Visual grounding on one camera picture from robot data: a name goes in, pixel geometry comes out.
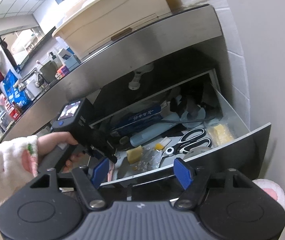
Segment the left forearm in white sleeve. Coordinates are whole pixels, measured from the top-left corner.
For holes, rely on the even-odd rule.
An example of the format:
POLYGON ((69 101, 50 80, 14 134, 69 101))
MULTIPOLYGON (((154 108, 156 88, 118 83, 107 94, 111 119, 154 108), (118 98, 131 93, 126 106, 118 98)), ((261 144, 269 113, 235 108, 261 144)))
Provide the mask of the left forearm in white sleeve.
POLYGON ((32 135, 0 143, 0 202, 37 176, 37 139, 32 135))

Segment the left hand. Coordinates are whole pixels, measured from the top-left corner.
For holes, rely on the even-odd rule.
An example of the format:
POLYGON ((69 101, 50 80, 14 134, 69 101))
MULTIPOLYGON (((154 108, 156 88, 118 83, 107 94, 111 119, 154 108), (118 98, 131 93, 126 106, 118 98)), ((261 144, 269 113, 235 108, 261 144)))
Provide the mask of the left hand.
MULTIPOLYGON (((77 140, 70 134, 70 132, 53 132, 37 139, 38 149, 38 164, 41 164, 44 157, 55 149, 59 144, 78 145, 77 140)), ((70 172, 74 163, 79 162, 85 156, 84 152, 72 154, 63 167, 63 172, 70 172)))

